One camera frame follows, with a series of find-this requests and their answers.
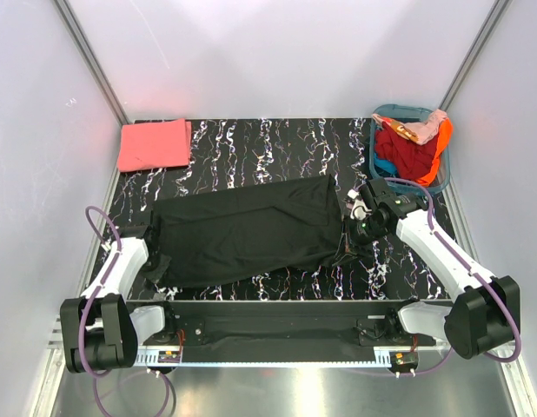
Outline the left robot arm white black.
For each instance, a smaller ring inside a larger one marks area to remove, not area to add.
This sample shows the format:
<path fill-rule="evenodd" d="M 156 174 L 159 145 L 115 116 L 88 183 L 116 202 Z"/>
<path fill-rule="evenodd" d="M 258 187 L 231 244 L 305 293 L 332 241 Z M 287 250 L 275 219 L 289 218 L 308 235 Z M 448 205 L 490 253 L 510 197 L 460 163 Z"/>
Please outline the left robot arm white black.
<path fill-rule="evenodd" d="M 93 282 L 79 297 L 63 301 L 60 324 L 69 372 L 103 374 L 133 367 L 147 339 L 167 344 L 176 338 L 178 323 L 164 307 L 129 311 L 127 306 L 138 275 L 158 264 L 157 246 L 154 226 L 123 228 Z"/>

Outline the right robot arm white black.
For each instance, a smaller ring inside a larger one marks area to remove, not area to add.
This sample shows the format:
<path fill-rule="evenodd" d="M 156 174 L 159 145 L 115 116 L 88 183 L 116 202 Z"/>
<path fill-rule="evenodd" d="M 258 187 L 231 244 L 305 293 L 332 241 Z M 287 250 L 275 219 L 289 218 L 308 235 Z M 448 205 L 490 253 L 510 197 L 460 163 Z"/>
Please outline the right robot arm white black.
<path fill-rule="evenodd" d="M 437 276 L 452 306 L 407 301 L 385 322 L 385 334 L 404 344 L 415 334 L 446 341 L 462 358 L 484 354 L 509 363 L 519 358 L 520 287 L 509 275 L 484 268 L 434 219 L 432 196 L 399 195 L 391 178 L 373 179 L 347 194 L 347 248 L 395 235 Z"/>

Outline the black t shirt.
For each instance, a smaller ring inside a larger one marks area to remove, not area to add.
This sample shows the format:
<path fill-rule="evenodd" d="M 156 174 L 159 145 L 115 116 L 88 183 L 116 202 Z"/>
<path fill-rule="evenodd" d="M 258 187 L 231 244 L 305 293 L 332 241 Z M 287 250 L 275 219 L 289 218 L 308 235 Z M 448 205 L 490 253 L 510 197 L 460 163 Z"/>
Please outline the black t shirt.
<path fill-rule="evenodd" d="M 364 256 L 330 175 L 160 200 L 151 284 L 206 288 L 281 268 L 316 271 Z"/>

